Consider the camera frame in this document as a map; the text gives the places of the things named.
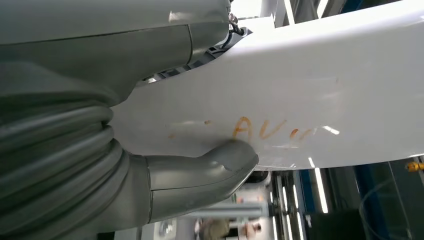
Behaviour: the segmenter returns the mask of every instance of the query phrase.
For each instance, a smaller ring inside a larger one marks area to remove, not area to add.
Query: ceiling light
[[[321,171],[317,167],[315,168],[316,184],[318,185],[319,200],[321,201],[321,207],[323,213],[328,213],[326,194],[324,192],[323,179],[321,178]]]

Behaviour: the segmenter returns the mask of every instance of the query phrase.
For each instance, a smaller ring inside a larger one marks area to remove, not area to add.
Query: person
[[[240,236],[245,236],[248,240],[254,239],[256,233],[260,233],[262,231],[262,227],[259,223],[251,224],[247,223],[241,228]]]
[[[262,230],[262,227],[259,223],[257,224],[251,224],[246,223],[240,230],[238,228],[230,228],[228,231],[228,234],[224,236],[224,238],[233,238],[233,237],[246,237],[248,240],[254,239],[256,236],[256,233],[260,233]]]
[[[230,219],[208,219],[200,227],[199,238],[201,240],[221,240],[228,235],[229,231]]]

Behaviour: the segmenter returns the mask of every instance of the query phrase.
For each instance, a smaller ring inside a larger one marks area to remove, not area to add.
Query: industrial robot arm
[[[0,2],[0,238],[81,239],[138,227],[222,201],[244,182],[258,163],[247,143],[222,141],[194,158],[141,156],[108,125],[109,107],[138,81],[224,40],[229,7]]]

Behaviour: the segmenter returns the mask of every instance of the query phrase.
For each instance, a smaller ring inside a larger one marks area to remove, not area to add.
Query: fluorescent light
[[[276,224],[276,217],[273,216],[272,217],[272,225],[274,226],[273,230],[274,230],[274,239],[277,240],[277,224]]]
[[[293,236],[292,236],[292,225],[290,224],[290,217],[289,217],[289,215],[286,215],[285,216],[285,219],[287,220],[288,240],[293,240]]]
[[[284,208],[287,211],[287,195],[286,195],[286,187],[282,187],[282,198],[284,199]]]
[[[408,158],[418,157],[418,156],[422,156],[422,155],[424,155],[424,153],[414,154],[414,155],[409,156]]]
[[[284,0],[284,5],[285,5],[285,12],[287,13],[288,24],[289,25],[295,24],[295,18],[293,17],[292,4],[290,3],[290,0]]]
[[[296,204],[296,208],[299,208],[298,203],[298,193],[296,192],[296,186],[293,184],[293,193],[294,193],[294,204]]]
[[[326,9],[328,2],[329,0],[319,1],[318,8],[316,9],[316,14],[318,14],[318,18],[321,18],[323,16],[324,10]]]
[[[316,184],[318,185],[319,200],[321,201],[321,207],[323,213],[328,213],[326,194],[324,193],[323,179],[321,178],[320,168],[315,168]]]
[[[334,134],[334,135],[339,135],[339,131],[337,131],[336,129],[329,127],[329,126],[323,126],[323,129],[329,131],[330,133]]]
[[[299,225],[300,240],[304,240],[304,231],[302,229],[301,214],[297,213],[297,225]]]
[[[314,164],[314,162],[312,161],[312,157],[308,157],[307,158],[308,160],[309,160],[309,163],[310,163],[310,166],[311,166],[311,168],[315,168],[315,164]]]

